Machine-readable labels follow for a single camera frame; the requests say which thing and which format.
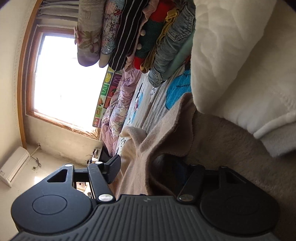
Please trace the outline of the beige knit sweater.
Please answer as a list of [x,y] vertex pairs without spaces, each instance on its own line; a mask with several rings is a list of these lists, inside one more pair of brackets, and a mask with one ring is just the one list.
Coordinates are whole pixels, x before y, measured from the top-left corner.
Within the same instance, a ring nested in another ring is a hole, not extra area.
[[149,132],[126,126],[121,151],[121,173],[115,195],[177,195],[182,185],[174,170],[176,160],[209,169],[227,166],[280,204],[275,234],[295,240],[295,152],[270,156],[263,143],[233,123],[196,110],[184,94]]

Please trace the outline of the white air conditioner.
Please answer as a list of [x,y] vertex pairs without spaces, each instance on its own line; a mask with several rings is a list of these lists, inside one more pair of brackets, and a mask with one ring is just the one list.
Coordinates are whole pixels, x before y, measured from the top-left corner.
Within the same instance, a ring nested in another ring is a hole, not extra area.
[[17,175],[22,171],[29,157],[30,154],[25,148],[18,147],[1,167],[1,181],[12,187]]

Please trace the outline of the pink purple quilt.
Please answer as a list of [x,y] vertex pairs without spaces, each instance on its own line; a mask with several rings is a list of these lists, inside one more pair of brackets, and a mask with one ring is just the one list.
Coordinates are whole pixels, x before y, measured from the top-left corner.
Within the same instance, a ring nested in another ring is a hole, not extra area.
[[125,122],[130,103],[142,72],[135,68],[127,68],[119,81],[101,121],[100,138],[104,142],[109,156],[114,156],[116,145]]

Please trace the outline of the Mickey Mouse bed blanket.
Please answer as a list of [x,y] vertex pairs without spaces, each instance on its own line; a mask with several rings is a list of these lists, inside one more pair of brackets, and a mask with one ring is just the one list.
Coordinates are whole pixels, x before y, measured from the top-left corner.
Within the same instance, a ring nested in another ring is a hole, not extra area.
[[161,87],[153,88],[150,95],[145,93],[135,123],[125,126],[121,132],[125,140],[119,152],[122,158],[188,154],[193,142],[192,119],[196,111],[192,94],[184,93],[170,109],[165,107],[167,90],[174,77],[183,71],[181,67]]

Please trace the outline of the colourful alphabet headboard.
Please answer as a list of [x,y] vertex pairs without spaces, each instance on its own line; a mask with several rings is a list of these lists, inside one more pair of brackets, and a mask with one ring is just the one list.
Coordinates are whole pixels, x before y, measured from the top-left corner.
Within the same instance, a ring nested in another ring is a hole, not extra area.
[[95,115],[93,118],[93,127],[101,128],[101,121],[104,117],[107,108],[110,105],[114,93],[116,92],[121,77],[121,71],[114,71],[109,66],[107,67],[107,72],[103,81],[103,85],[100,91],[99,99],[95,110]]

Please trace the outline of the cream fleece blanket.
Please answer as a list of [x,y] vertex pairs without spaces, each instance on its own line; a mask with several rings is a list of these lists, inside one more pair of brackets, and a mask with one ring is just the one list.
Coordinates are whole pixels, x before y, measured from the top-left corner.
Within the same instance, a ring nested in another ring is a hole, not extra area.
[[295,10],[286,1],[195,1],[191,88],[201,113],[295,150]]

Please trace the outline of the grey window curtain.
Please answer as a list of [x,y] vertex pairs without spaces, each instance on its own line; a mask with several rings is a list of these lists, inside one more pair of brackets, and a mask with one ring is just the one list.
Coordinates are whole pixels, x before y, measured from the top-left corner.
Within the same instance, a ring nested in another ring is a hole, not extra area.
[[77,25],[79,1],[42,1],[36,20],[40,25],[72,28]]

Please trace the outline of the black striped folded garment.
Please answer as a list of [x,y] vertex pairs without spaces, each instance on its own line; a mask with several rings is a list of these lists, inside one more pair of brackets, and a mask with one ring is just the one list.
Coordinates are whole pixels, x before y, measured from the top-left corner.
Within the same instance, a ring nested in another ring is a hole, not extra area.
[[138,30],[144,17],[142,12],[149,1],[125,1],[120,24],[115,39],[115,49],[111,53],[109,67],[114,71],[124,68],[127,55],[135,46]]

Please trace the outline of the window with wooden frame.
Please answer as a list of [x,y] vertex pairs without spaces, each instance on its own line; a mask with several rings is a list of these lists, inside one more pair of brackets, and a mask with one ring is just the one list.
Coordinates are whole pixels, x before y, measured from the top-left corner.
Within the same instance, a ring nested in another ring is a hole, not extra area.
[[49,67],[45,67],[43,42],[47,35],[59,38],[74,37],[73,29],[64,26],[36,24],[37,12],[41,1],[29,1],[25,15],[20,59],[18,61],[18,124],[22,143],[27,141],[26,133],[35,133],[34,125],[25,129],[24,116],[37,118],[69,132],[99,141],[100,129],[90,123],[83,126],[73,124],[75,120],[84,120],[83,110],[78,107],[83,97],[88,97],[90,86],[83,87],[83,82],[73,73],[70,64],[47,57]]

